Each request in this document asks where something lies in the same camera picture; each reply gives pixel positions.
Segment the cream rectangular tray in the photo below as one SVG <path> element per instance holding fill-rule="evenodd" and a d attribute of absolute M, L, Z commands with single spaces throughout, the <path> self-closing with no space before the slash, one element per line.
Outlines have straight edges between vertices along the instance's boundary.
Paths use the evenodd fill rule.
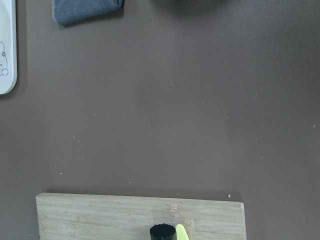
<path fill-rule="evenodd" d="M 18 78 L 16 1 L 0 0 L 0 94 L 9 93 Z"/>

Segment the wooden cutting board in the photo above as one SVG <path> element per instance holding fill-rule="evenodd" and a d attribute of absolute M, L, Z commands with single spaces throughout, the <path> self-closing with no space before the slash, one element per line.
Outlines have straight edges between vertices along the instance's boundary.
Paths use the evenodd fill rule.
<path fill-rule="evenodd" d="M 237 201 L 67 193 L 35 201 L 42 240 L 148 240 L 158 224 L 181 224 L 191 240 L 247 238 Z"/>

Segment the grey folded cloth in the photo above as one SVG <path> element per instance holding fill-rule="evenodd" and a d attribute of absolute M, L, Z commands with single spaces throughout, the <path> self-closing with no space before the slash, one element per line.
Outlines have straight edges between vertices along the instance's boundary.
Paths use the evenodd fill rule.
<path fill-rule="evenodd" d="M 52 0 L 52 18 L 67 26 L 118 11 L 124 4 L 124 0 Z"/>

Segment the steel handled yellow knife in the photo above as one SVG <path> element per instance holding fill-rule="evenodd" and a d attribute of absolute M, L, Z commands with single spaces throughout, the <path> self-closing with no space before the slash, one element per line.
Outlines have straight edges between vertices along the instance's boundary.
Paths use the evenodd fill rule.
<path fill-rule="evenodd" d="M 149 229 L 151 240 L 189 240 L 188 233 L 182 224 L 176 226 L 166 223 L 154 225 Z"/>

